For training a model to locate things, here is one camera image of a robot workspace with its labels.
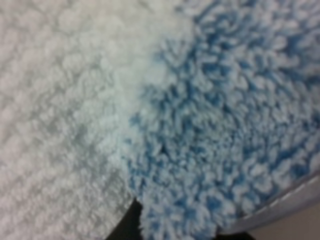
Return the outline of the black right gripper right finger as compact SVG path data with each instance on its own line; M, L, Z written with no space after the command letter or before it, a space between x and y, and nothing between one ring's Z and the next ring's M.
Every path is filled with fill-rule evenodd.
M233 234L219 234L217 240L256 240L247 232L239 232Z

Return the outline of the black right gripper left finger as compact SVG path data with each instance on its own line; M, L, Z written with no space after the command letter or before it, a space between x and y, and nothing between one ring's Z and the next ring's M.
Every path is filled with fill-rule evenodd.
M142 240L140 230L141 212L142 205L134 199L124 217L106 240Z

